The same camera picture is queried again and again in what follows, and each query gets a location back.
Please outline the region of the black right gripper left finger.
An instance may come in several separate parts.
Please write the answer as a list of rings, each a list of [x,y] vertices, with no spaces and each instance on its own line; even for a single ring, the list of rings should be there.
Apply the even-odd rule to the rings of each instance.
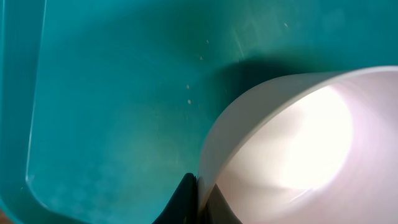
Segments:
[[[153,224],[192,224],[197,222],[197,178],[186,173],[169,202]]]

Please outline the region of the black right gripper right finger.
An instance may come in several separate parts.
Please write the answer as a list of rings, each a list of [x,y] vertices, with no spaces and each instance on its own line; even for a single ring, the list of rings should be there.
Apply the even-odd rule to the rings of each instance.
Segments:
[[[205,204],[199,213],[200,224],[242,224],[230,209],[217,185],[214,186]]]

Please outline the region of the pink saucer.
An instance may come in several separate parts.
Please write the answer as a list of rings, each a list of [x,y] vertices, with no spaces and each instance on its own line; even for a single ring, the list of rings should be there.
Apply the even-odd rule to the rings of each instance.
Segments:
[[[206,137],[198,213],[215,185],[242,223],[396,223],[397,67],[249,89]]]

